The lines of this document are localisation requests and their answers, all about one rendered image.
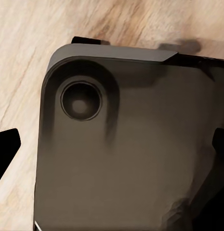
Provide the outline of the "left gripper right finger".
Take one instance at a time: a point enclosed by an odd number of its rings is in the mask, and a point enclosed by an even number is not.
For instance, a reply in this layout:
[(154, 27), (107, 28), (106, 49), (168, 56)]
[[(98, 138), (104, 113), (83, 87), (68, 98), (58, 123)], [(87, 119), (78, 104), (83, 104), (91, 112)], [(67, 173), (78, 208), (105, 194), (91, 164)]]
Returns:
[(221, 159), (224, 161), (224, 129), (217, 128), (215, 130), (212, 145)]

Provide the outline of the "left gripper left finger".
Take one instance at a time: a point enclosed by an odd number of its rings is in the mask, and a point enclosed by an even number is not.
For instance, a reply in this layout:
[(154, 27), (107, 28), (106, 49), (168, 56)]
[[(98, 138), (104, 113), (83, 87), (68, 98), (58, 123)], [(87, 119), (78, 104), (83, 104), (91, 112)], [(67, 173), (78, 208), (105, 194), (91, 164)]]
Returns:
[(0, 180), (21, 146), (17, 128), (0, 132)]

